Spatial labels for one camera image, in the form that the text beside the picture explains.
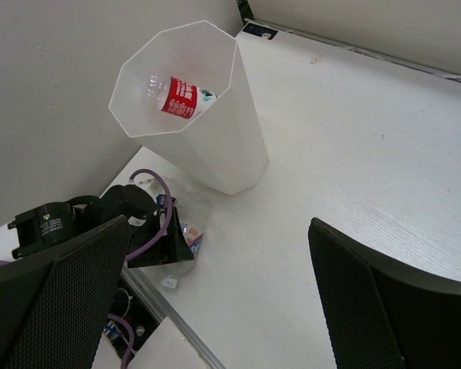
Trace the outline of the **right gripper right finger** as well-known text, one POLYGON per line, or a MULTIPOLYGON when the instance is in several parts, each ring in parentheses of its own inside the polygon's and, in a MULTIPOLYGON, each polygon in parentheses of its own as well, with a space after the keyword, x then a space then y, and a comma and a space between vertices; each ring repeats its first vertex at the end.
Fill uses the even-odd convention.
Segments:
POLYGON ((461 368, 461 282, 313 218, 313 271, 338 368, 461 368))

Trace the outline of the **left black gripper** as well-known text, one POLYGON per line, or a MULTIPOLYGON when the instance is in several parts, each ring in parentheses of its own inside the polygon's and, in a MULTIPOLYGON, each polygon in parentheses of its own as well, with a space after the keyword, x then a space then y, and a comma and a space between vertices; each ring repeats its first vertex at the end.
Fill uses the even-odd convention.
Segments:
MULTIPOLYGON (((128 253, 147 244, 161 229, 166 215, 165 196, 150 196, 136 185, 115 185, 100 198, 92 195, 71 199, 75 219, 82 231, 88 231, 117 216, 124 215, 131 228, 128 253)), ((173 208, 169 225, 147 250, 128 261, 129 268, 142 268, 192 260, 187 248, 177 209, 173 208)))

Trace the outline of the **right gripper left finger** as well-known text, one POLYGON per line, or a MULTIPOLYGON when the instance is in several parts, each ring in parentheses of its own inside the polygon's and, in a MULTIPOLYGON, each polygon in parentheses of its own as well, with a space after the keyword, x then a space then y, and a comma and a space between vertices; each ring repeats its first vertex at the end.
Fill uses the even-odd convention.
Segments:
POLYGON ((130 238, 119 216, 0 266, 0 368, 90 368, 130 238))

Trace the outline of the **blue white label bottle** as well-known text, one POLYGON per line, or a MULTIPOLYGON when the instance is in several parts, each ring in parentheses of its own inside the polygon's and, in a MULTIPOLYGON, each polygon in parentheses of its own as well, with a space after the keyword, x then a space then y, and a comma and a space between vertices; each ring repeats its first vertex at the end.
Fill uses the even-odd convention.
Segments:
POLYGON ((196 265, 211 214, 211 202, 199 194, 181 194, 177 199, 177 211, 180 228, 193 259, 168 264, 165 269, 172 278, 181 278, 196 265))

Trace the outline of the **red label plastic bottle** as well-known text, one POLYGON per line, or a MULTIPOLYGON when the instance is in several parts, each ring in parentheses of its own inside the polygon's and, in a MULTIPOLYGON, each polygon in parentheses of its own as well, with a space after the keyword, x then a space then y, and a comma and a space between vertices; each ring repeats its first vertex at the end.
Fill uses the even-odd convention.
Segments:
POLYGON ((143 104, 148 116, 166 113, 186 120, 196 118, 217 100, 213 92, 170 75, 151 75, 143 104))

